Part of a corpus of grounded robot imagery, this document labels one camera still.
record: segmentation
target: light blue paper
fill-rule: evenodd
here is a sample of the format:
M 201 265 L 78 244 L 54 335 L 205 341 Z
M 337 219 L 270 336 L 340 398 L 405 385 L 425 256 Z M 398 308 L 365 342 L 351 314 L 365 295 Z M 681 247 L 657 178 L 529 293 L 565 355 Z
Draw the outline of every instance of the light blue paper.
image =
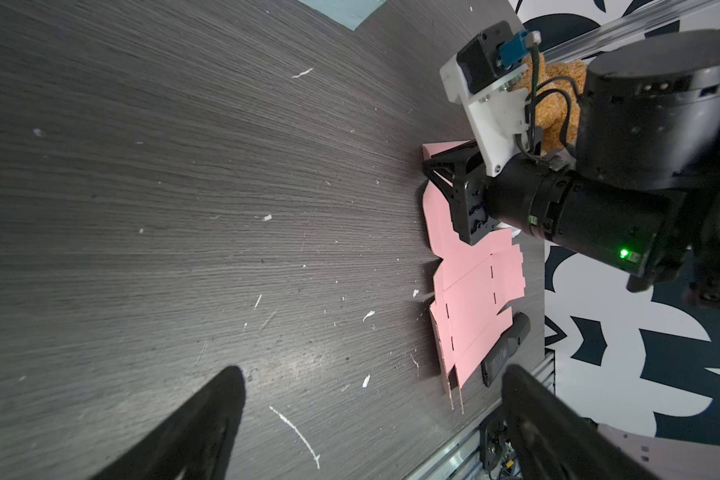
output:
M 355 30 L 376 8 L 386 0 L 299 0 L 304 5 L 324 14 L 334 22 Z

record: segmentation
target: white bracket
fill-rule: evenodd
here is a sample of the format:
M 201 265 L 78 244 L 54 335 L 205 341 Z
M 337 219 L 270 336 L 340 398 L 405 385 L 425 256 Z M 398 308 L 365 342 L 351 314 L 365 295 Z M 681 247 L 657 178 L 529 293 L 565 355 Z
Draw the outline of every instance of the white bracket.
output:
M 464 72 L 456 62 L 456 55 L 440 69 L 448 100 L 464 106 L 489 177 L 499 175 L 509 159 L 520 152 L 515 146 L 514 136 L 528 130 L 525 121 L 528 89 L 506 89 L 507 82 L 526 70 L 528 66 L 522 64 L 472 95 Z

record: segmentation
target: robotic arm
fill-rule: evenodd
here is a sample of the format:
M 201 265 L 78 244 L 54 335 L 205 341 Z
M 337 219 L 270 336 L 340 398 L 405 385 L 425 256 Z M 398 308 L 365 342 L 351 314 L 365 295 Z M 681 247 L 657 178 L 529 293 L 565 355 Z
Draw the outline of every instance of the robotic arm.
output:
M 598 56 L 579 99 L 576 145 L 544 157 L 536 99 L 508 91 L 539 40 L 502 22 L 442 67 L 476 137 L 424 164 L 454 230 L 476 244 L 505 222 L 627 272 L 632 292 L 674 280 L 692 248 L 686 301 L 720 309 L 720 31 Z

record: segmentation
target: black handheld tool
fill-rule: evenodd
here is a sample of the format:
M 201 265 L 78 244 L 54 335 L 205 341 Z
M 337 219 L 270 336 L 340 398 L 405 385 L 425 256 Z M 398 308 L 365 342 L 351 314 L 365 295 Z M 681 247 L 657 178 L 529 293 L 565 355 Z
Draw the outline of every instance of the black handheld tool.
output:
M 528 315 L 522 312 L 515 313 L 512 317 L 512 326 L 501 334 L 499 341 L 496 342 L 494 348 L 490 349 L 480 364 L 485 386 L 490 386 L 499 377 L 501 368 L 518 350 L 520 344 L 528 336 L 528 332 L 530 332 Z

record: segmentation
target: dark wooden table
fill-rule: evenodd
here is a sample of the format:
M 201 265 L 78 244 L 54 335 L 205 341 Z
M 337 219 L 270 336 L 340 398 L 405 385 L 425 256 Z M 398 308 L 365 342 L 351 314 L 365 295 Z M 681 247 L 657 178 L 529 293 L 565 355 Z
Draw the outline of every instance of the dark wooden table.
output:
M 470 138 L 438 70 L 502 19 L 0 2 L 0 478 L 91 475 L 229 364 L 234 478 L 400 478 L 498 398 L 442 391 L 420 145 Z M 532 367 L 543 247 L 519 242 Z

